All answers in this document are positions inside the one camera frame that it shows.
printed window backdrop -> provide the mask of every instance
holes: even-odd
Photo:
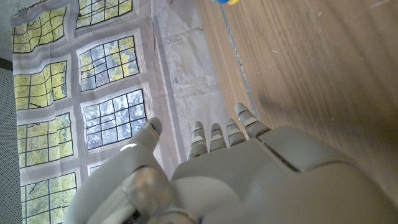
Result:
[[[51,63],[33,75],[15,75],[17,110],[43,108],[67,96],[67,62]]]
[[[12,28],[14,53],[27,53],[38,45],[47,44],[63,37],[63,18],[67,7],[45,11],[34,22]]]
[[[127,139],[146,121],[142,90],[83,108],[88,149]]]
[[[132,0],[79,0],[76,28],[90,26],[132,10]]]
[[[22,223],[61,223],[75,192],[75,173],[21,186]]]
[[[69,113],[51,121],[17,126],[17,138],[20,168],[73,155]]]
[[[93,47],[80,55],[81,91],[139,73],[134,37]]]

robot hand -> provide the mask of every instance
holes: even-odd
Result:
[[[164,210],[170,203],[170,182],[153,157],[161,133],[158,118],[147,120],[120,153],[84,181],[63,223],[137,222]]]

window frame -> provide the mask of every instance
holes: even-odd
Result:
[[[98,2],[98,1],[100,1],[100,0],[95,1],[95,2],[93,2],[93,1],[94,1],[94,0],[91,0],[91,4],[85,6],[85,7],[81,8],[81,9],[80,9],[80,1],[78,1],[77,6],[78,6],[79,14],[80,14],[80,10],[82,10],[82,9],[84,9],[84,8],[86,8],[86,7],[89,7],[89,6],[91,6],[91,8],[92,8],[93,4],[96,3],[96,2]],[[122,4],[122,3],[120,3],[120,1],[122,1],[122,3],[126,2],[126,1],[131,1],[131,10],[119,15],[119,7],[118,7],[118,6],[119,6],[120,4]],[[105,19],[105,8],[104,8],[102,11],[100,11],[100,12],[104,12],[104,20],[103,20],[103,21],[100,21],[100,22],[97,22],[97,23],[94,23],[94,24],[90,24],[90,25],[85,25],[85,26],[77,27],[77,22],[78,22],[78,20],[79,20],[79,16],[78,16],[77,19],[76,19],[76,22],[75,22],[75,30],[78,31],[78,30],[82,30],[82,29],[89,28],[89,27],[93,27],[93,26],[97,26],[97,25],[102,25],[102,24],[104,24],[104,23],[106,23],[106,22],[108,22],[108,21],[110,21],[110,20],[113,20],[113,19],[115,19],[115,18],[117,19],[117,18],[120,18],[120,17],[124,17],[124,16],[129,15],[129,14],[132,14],[133,16],[136,16],[136,15],[137,15],[136,9],[139,7],[139,1],[140,1],[140,0],[124,0],[124,1],[123,1],[123,0],[119,0],[119,1],[118,1],[118,4],[116,5],[116,6],[118,7],[118,15],[117,15],[117,16],[114,16],[114,17],[110,17],[110,18],[108,18],[108,19]],[[93,20],[93,15],[95,15],[95,14],[97,14],[97,13],[94,13],[94,14],[91,15],[90,23],[91,23],[92,20]]]
[[[12,30],[11,35],[12,35],[12,54],[13,55],[17,55],[18,56],[24,56],[26,54],[32,54],[33,52],[36,51],[41,51],[43,49],[48,49],[51,46],[55,46],[55,45],[59,45],[62,44],[64,42],[68,41],[68,36],[65,35],[65,30],[68,29],[68,22],[65,20],[65,18],[70,17],[70,4],[69,2],[60,2],[60,4],[53,4],[50,7],[46,7],[44,11],[53,11],[53,10],[57,10],[60,9],[62,7],[65,7],[65,14],[63,15],[62,18],[62,26],[63,26],[63,35],[61,37],[59,37],[57,40],[53,40],[51,42],[48,42],[46,44],[37,44],[33,49],[30,50],[30,52],[14,52],[14,30]],[[27,11],[27,15],[26,17],[29,18],[30,21],[23,21],[23,23],[33,23],[36,21],[36,19],[39,17],[39,15],[41,15],[41,12],[44,12],[41,9],[38,8],[43,8],[43,2],[39,2],[37,4],[34,4],[33,6],[31,6],[29,8],[29,10]],[[11,17],[11,27],[17,27],[17,26],[21,26],[22,24],[19,24],[17,21],[19,21],[19,18],[12,16]]]
[[[33,178],[31,175],[29,176],[29,178],[22,178],[21,177],[21,180],[22,179],[25,179],[26,181],[21,181],[21,184],[20,184],[20,188],[21,187],[23,187],[23,186],[27,186],[27,185],[30,185],[30,184],[34,184],[34,183],[36,183],[36,182],[41,182],[41,181],[45,181],[45,180],[50,180],[50,179],[54,179],[54,178],[57,178],[57,177],[60,177],[60,176],[63,176],[63,175],[68,175],[68,174],[72,174],[72,173],[74,173],[75,174],[75,184],[76,184],[76,190],[77,189],[79,189],[80,188],[80,186],[81,186],[81,174],[80,174],[80,169],[79,168],[74,168],[74,169],[68,169],[68,170],[65,170],[65,171],[62,171],[62,172],[60,172],[60,171],[58,171],[58,172],[56,172],[56,173],[54,173],[54,174],[51,174],[51,175],[46,175],[46,176],[40,176],[39,178]]]
[[[85,139],[85,140],[86,140],[86,143],[88,143],[87,137],[88,137],[89,135],[96,134],[96,133],[100,133],[100,135],[101,135],[101,143],[102,143],[102,145],[100,145],[100,146],[98,146],[98,147],[91,148],[91,149],[88,148],[88,144],[87,144],[87,150],[89,150],[89,151],[90,151],[90,150],[94,150],[94,149],[97,149],[97,148],[99,148],[99,147],[107,146],[107,145],[110,145],[110,144],[114,144],[114,143],[117,143],[117,142],[120,142],[120,141],[124,141],[124,140],[126,140],[126,139],[129,139],[129,138],[126,138],[126,139],[122,139],[122,140],[118,141],[118,127],[120,127],[120,126],[122,126],[122,125],[124,125],[124,124],[131,124],[131,123],[134,122],[134,121],[139,121],[139,120],[142,120],[142,119],[144,119],[144,118],[145,118],[145,120],[147,120],[147,113],[146,113],[146,107],[145,107],[146,101],[145,101],[145,98],[144,98],[144,90],[143,90],[142,88],[141,88],[141,89],[136,89],[136,90],[133,90],[133,91],[129,91],[129,92],[127,92],[127,93],[124,93],[124,94],[122,94],[122,95],[118,95],[118,96],[116,96],[116,97],[109,98],[108,100],[102,101],[101,103],[96,103],[96,104],[89,105],[89,106],[97,106],[97,105],[98,105],[98,111],[100,111],[100,104],[105,103],[105,102],[107,102],[107,101],[112,101],[112,103],[113,103],[113,100],[114,100],[115,98],[120,97],[120,96],[125,96],[125,95],[127,95],[127,94],[129,94],[129,93],[134,93],[134,92],[136,92],[136,91],[141,91],[142,103],[139,103],[139,104],[136,104],[136,105],[132,105],[132,106],[128,105],[127,108],[124,108],[124,109],[119,110],[119,111],[128,110],[128,112],[129,112],[129,117],[128,117],[128,118],[129,118],[129,121],[128,121],[128,122],[123,123],[123,124],[119,124],[119,125],[117,124],[117,122],[116,122],[116,120],[117,120],[117,118],[116,118],[116,113],[119,112],[119,111],[114,111],[113,113],[106,114],[106,115],[101,115],[101,112],[100,112],[99,117],[98,117],[98,118],[100,119],[100,122],[99,122],[99,124],[97,124],[97,125],[100,126],[100,130],[88,134],[88,129],[85,128],[85,136],[86,136],[86,139]],[[139,106],[139,105],[142,105],[143,108],[144,108],[144,116],[141,117],[141,118],[139,118],[139,119],[131,120],[131,118],[130,118],[130,109],[133,108],[133,107],[135,107],[135,106]],[[102,117],[108,116],[108,115],[111,115],[111,114],[114,114],[114,116],[115,116],[115,118],[112,119],[112,120],[115,120],[115,126],[112,127],[112,128],[102,129],[102,125],[103,125],[104,123],[109,122],[109,121],[101,122]],[[86,120],[85,113],[83,112],[82,115],[83,115],[83,119],[85,120],[85,124],[86,124],[87,120]],[[115,142],[109,142],[109,143],[104,144],[104,140],[103,140],[103,137],[102,137],[103,131],[110,130],[110,129],[115,129],[115,130],[116,130],[117,140],[116,140]]]
[[[53,103],[51,105],[43,106],[43,107],[40,107],[40,108],[29,108],[29,101],[30,101],[29,100],[28,101],[28,108],[27,109],[19,109],[19,110],[17,110],[17,113],[22,113],[22,111],[47,110],[47,109],[51,108],[52,106],[55,106],[55,105],[65,101],[65,100],[68,100],[68,99],[70,99],[72,97],[72,92],[71,92],[71,89],[72,89],[71,88],[71,85],[72,85],[72,82],[71,82],[72,59],[71,59],[71,55],[70,54],[64,55],[63,57],[59,57],[59,58],[51,58],[51,59],[48,59],[48,60],[44,60],[40,64],[39,67],[34,68],[34,69],[23,70],[23,69],[15,68],[14,71],[13,71],[13,77],[12,78],[14,78],[15,76],[18,76],[18,75],[26,75],[26,76],[30,76],[30,78],[31,78],[32,75],[40,73],[41,71],[43,71],[44,68],[47,65],[50,65],[52,63],[59,63],[59,62],[66,62],[67,63],[67,70],[65,72],[65,86],[66,86],[66,94],[67,94],[66,97],[63,97],[63,98],[57,99],[57,100],[53,99]]]
[[[128,48],[128,49],[120,50],[119,41],[120,41],[120,40],[123,40],[123,39],[125,39],[125,38],[130,38],[130,37],[132,37],[132,41],[133,41],[133,43],[134,43],[134,47],[130,47],[130,48]],[[87,50],[86,52],[82,53],[81,55],[83,55],[83,54],[85,54],[85,53],[87,53],[87,52],[90,51],[91,63],[89,63],[89,64],[87,64],[87,65],[84,65],[84,66],[82,66],[82,67],[87,67],[87,66],[92,65],[93,68],[90,69],[90,70],[92,70],[92,71],[94,72],[94,75],[92,75],[92,76],[90,76],[90,77],[85,77],[85,78],[83,78],[83,77],[82,77],[83,72],[81,71],[81,68],[82,68],[82,67],[80,67],[80,68],[79,68],[80,77],[81,77],[81,78],[80,78],[80,82],[82,83],[83,80],[86,80],[86,79],[89,79],[89,78],[91,78],[91,77],[94,77],[94,79],[95,79],[95,88],[90,89],[90,90],[95,90],[95,89],[97,89],[97,88],[99,88],[99,87],[101,87],[101,86],[105,86],[105,85],[107,85],[107,84],[110,84],[111,82],[117,82],[117,81],[119,81],[119,80],[122,80],[123,78],[127,78],[127,77],[130,77],[130,76],[134,76],[134,75],[140,74],[141,71],[140,71],[140,68],[139,68],[139,65],[138,65],[138,57],[137,57],[137,51],[136,51],[136,41],[135,41],[135,38],[134,38],[134,36],[127,36],[127,37],[125,37],[125,38],[118,39],[118,40],[114,40],[114,41],[110,41],[110,42],[107,42],[107,43],[105,43],[105,44],[100,44],[100,45],[98,45],[98,46],[96,46],[96,47],[93,47],[92,49],[89,49],[89,50]],[[116,42],[116,41],[118,42],[118,51],[117,51],[116,53],[112,53],[112,54],[106,55],[106,53],[105,53],[105,45],[106,45],[106,44],[110,44],[110,43],[112,43],[112,42]],[[93,55],[92,55],[92,53],[91,53],[91,50],[93,50],[93,49],[95,49],[95,48],[97,48],[97,47],[101,47],[101,46],[102,46],[102,49],[103,49],[103,51],[104,51],[104,57],[101,57],[101,58],[98,58],[98,59],[96,59],[96,60],[93,60]],[[110,67],[110,68],[108,67],[107,58],[108,58],[109,56],[112,56],[112,55],[114,55],[114,54],[118,54],[118,55],[119,55],[119,59],[121,60],[121,52],[122,52],[122,51],[125,51],[125,50],[129,50],[129,49],[133,49],[133,50],[134,50],[134,56],[135,56],[135,59],[134,59],[134,60],[131,60],[131,61],[128,61],[128,62],[125,62],[125,63],[122,63],[122,61],[120,61],[120,64],[119,64],[119,65],[115,65],[115,66]],[[98,61],[100,61],[100,60],[102,60],[102,59],[104,60],[103,63],[94,66],[95,62],[98,62]],[[126,64],[131,63],[131,62],[135,62],[135,63],[137,64],[137,69],[138,69],[137,73],[132,74],[132,75],[128,75],[128,76],[124,76],[123,65],[126,65]],[[99,67],[99,66],[101,66],[101,65],[105,65],[106,69],[100,71],[99,73],[96,73],[96,72],[95,72],[96,67]],[[122,73],[123,73],[123,77],[120,78],[119,80],[111,81],[111,80],[110,80],[110,77],[109,77],[109,71],[110,71],[112,68],[117,68],[117,67],[121,67]],[[105,83],[105,84],[102,84],[102,85],[98,86],[98,85],[97,85],[97,79],[96,79],[96,77],[97,77],[99,74],[101,74],[101,73],[103,73],[103,72],[105,72],[105,71],[106,71],[106,73],[107,73],[108,82]],[[83,88],[83,85],[82,85],[82,84],[80,85],[80,87],[81,87],[81,88],[80,88],[80,91],[81,91],[82,93],[84,93],[84,92],[86,92],[86,91],[90,91],[90,90],[84,90],[84,91],[83,91],[83,89],[82,89],[82,88]]]
[[[80,68],[82,66],[81,66],[81,63],[80,63],[80,55],[85,53],[85,52],[87,52],[88,50],[91,50],[91,49],[99,46],[99,45],[107,44],[109,42],[113,42],[115,40],[120,40],[120,39],[123,39],[123,38],[126,38],[126,37],[130,37],[130,36],[134,37],[134,50],[135,50],[135,53],[136,53],[136,62],[137,62],[137,67],[139,68],[139,73],[137,73],[135,75],[130,75],[130,76],[127,76],[127,77],[123,77],[123,78],[121,78],[119,80],[116,80],[116,81],[113,81],[113,82],[108,82],[107,84],[101,85],[101,86],[96,87],[96,88],[94,88],[92,90],[82,91],[81,90],[81,72],[80,72]],[[141,32],[140,32],[139,29],[135,29],[135,30],[132,30],[130,32],[125,32],[125,33],[119,34],[119,35],[114,35],[114,36],[111,36],[111,37],[108,37],[108,38],[105,38],[105,39],[93,41],[92,43],[84,46],[83,48],[77,49],[76,50],[76,54],[77,54],[77,57],[78,57],[78,68],[79,68],[78,69],[78,86],[79,86],[79,91],[78,92],[79,92],[80,95],[89,95],[89,94],[91,94],[93,92],[100,91],[100,90],[103,90],[105,88],[109,88],[112,85],[115,85],[115,83],[117,85],[118,81],[120,81],[120,80],[127,81],[127,80],[130,80],[130,79],[133,79],[133,78],[144,76],[147,73],[146,63],[145,63],[145,60],[144,60],[144,50],[142,48]]]
[[[98,98],[98,99],[95,99],[92,101],[86,101],[84,103],[81,103],[80,104],[80,112],[81,112],[81,117],[82,117],[82,123],[86,124],[86,116],[85,116],[85,112],[84,112],[85,107],[97,105],[97,104],[103,103],[105,101],[108,101],[110,99],[116,98],[118,96],[134,92],[139,89],[142,89],[142,100],[144,101],[144,104],[145,104],[144,110],[145,110],[145,114],[146,114],[146,120],[153,118],[154,111],[153,111],[153,105],[152,105],[152,97],[151,97],[150,90],[149,90],[149,84],[147,82],[145,82],[145,83],[141,83],[139,85],[132,86],[130,89],[125,89],[122,91],[118,91],[116,93],[106,95],[102,98]],[[102,145],[100,147],[88,149],[87,131],[84,127],[81,131],[83,131],[82,134],[84,135],[85,156],[92,155],[92,154],[99,154],[103,151],[120,150],[120,148],[122,148],[129,140],[129,138],[126,138],[121,141],[116,141],[114,143],[110,143],[110,144]]]
[[[77,149],[77,141],[78,141],[78,137],[77,137],[77,129],[76,129],[76,117],[75,114],[73,112],[73,107],[69,107],[69,108],[65,108],[63,110],[58,110],[56,112],[56,116],[65,114],[65,113],[69,113],[69,118],[70,118],[70,131],[71,131],[71,137],[72,137],[72,155],[67,156],[67,157],[62,157],[60,159],[54,160],[54,161],[48,161],[48,162],[44,162],[41,164],[36,164],[36,165],[31,165],[31,166],[25,166],[22,168],[19,168],[20,172],[29,172],[32,170],[37,170],[37,169],[43,169],[43,168],[48,168],[51,166],[54,166],[55,164],[58,164],[59,162],[66,162],[66,161],[71,161],[74,159],[78,159],[79,155],[78,155],[78,149]],[[40,118],[40,119],[17,119],[17,126],[20,125],[27,125],[27,124],[34,124],[34,123],[43,123],[43,122],[47,122],[47,121],[51,121],[53,120],[53,116],[48,116],[45,118]]]

wooden table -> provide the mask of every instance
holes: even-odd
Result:
[[[197,8],[231,117],[240,101],[271,128],[331,144],[398,204],[398,1],[224,5],[240,67],[219,5]]]

yellow-green leaves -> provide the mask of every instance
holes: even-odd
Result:
[[[13,52],[31,52],[38,45],[47,44],[63,37],[63,17],[65,13],[66,7],[44,11],[34,22],[13,27]]]
[[[79,0],[76,28],[97,24],[132,11],[132,0]]]
[[[51,121],[17,126],[20,168],[73,155],[69,113]]]
[[[22,186],[22,223],[61,223],[75,193],[75,173]]]
[[[46,107],[67,96],[67,62],[51,63],[31,75],[14,76],[17,110]]]

